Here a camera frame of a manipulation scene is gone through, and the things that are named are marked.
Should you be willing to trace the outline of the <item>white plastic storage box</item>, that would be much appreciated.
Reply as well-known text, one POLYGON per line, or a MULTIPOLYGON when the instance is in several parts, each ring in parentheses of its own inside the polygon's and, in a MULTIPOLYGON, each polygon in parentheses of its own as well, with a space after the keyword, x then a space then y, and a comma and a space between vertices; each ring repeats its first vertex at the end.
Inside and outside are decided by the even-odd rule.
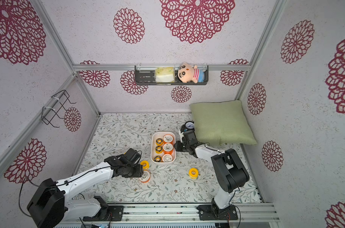
POLYGON ((175 148, 174 148, 173 153, 171 154, 172 157, 173 157, 173 161, 172 161, 172 162, 162 162, 162 161, 161 161, 161 162, 154 162, 154 161, 153 161, 153 159, 154 159, 155 156, 159 155, 159 156, 163 157, 163 156, 165 155, 164 152, 162 152, 161 154, 157 154, 157 153, 155 152, 155 147, 157 147, 155 141, 156 141, 157 138, 162 138, 162 139, 163 139, 164 135, 166 135, 166 134, 171 134, 171 135, 174 136, 174 142, 172 143, 173 147, 174 147, 174 144, 176 143, 176 137, 175 137, 175 135, 174 135, 173 132, 156 132, 156 133, 154 133, 153 136, 152 136, 151 153, 150 153, 151 161, 152 161, 154 164, 170 165, 170 164, 173 164, 174 161, 176 160, 176 150, 175 150, 175 148))

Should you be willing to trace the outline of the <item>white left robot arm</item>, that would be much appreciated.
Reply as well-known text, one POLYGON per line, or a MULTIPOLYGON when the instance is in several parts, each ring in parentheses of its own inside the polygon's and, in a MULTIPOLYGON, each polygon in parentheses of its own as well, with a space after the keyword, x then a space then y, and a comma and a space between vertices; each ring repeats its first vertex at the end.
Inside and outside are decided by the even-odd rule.
POLYGON ((95 167, 75 176, 54 181, 49 178, 39 184, 27 205, 27 210, 39 228, 54 228, 62 221, 120 221, 122 206, 109 206, 101 196, 73 200, 86 189, 114 177, 141 178, 141 153, 130 148, 126 153, 111 156, 95 167))

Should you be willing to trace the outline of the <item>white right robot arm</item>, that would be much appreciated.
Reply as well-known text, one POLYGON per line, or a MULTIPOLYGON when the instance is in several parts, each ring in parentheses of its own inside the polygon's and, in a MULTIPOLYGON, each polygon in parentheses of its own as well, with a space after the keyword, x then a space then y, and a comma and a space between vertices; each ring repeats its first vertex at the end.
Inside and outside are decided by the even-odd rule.
POLYGON ((217 195, 212 199, 210 207, 198 206, 201 220, 237 220, 236 207, 231 205, 236 192, 249 181, 249 174, 243 162, 234 149, 223 152, 201 143, 193 130, 179 132, 180 141, 174 148, 178 152, 187 152, 198 159, 212 164, 217 182, 220 186, 217 195))

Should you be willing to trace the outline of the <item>orange white tape roll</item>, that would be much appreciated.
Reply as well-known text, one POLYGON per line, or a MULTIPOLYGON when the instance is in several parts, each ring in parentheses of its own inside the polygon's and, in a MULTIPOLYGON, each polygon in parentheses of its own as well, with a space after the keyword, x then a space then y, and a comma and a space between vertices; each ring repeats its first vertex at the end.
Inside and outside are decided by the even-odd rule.
POLYGON ((173 143, 174 142, 174 136, 171 134, 166 134, 163 137, 164 143, 173 143))
POLYGON ((142 182, 142 183, 148 183, 151 179, 151 173, 150 171, 148 170, 143 170, 143 174, 142 176, 139 178, 139 180, 142 182))
POLYGON ((163 145, 163 152, 164 154, 172 154, 174 150, 174 147, 171 143, 165 143, 163 145))
POLYGON ((173 157, 171 154, 165 154, 162 157, 162 162, 172 162, 173 161, 173 157))

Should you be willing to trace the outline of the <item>black yellow small tape roll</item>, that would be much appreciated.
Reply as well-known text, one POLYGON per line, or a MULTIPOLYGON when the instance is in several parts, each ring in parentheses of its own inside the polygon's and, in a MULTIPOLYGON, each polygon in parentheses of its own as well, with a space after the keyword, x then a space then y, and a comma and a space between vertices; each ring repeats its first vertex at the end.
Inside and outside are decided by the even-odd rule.
POLYGON ((156 143, 157 146, 161 146, 161 145, 164 144, 164 141, 163 141, 162 138, 157 138, 156 141, 155 141, 155 143, 156 143))

